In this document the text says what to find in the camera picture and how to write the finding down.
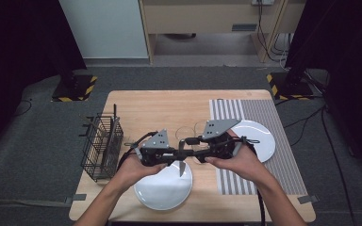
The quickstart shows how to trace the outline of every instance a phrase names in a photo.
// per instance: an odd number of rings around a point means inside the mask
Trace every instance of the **white cabinet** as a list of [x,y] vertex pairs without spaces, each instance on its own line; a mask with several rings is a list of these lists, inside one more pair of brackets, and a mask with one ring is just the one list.
[[148,58],[138,0],[59,0],[84,58]]

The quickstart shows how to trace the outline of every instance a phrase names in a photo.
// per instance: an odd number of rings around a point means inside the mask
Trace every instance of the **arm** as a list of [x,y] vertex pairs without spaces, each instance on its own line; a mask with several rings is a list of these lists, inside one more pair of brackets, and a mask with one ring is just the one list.
[[136,155],[129,155],[74,225],[105,225],[123,193],[141,178],[160,172],[165,164],[144,167]]
[[238,154],[231,159],[208,157],[206,162],[217,168],[232,170],[254,182],[275,225],[306,225],[278,181],[246,145],[242,145]]

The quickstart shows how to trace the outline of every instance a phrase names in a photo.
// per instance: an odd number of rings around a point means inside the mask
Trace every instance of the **striped mat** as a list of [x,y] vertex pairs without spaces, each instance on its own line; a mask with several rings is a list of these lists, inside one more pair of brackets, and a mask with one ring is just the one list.
[[[264,125],[275,139],[274,155],[264,163],[288,195],[307,195],[287,136],[272,100],[210,100],[212,120],[241,119]],[[223,195],[255,195],[255,185],[226,169],[216,169],[217,188]]]

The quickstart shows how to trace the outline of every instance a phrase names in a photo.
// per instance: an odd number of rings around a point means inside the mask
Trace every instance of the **metal basket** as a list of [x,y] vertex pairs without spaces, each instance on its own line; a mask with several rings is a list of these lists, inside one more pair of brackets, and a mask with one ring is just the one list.
[[88,118],[88,130],[84,144],[81,167],[97,182],[114,176],[123,141],[120,118],[102,116]]

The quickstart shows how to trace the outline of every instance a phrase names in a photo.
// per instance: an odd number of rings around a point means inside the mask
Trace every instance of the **black stand base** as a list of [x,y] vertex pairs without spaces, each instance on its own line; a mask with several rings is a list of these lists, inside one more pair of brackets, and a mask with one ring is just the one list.
[[76,85],[68,88],[62,80],[60,80],[54,94],[53,102],[71,102],[85,101],[90,97],[93,86],[95,85],[96,76],[93,75],[75,75]]
[[276,100],[308,100],[313,99],[313,91],[307,83],[299,83],[296,86],[287,86],[288,73],[271,73],[267,75],[272,94]]

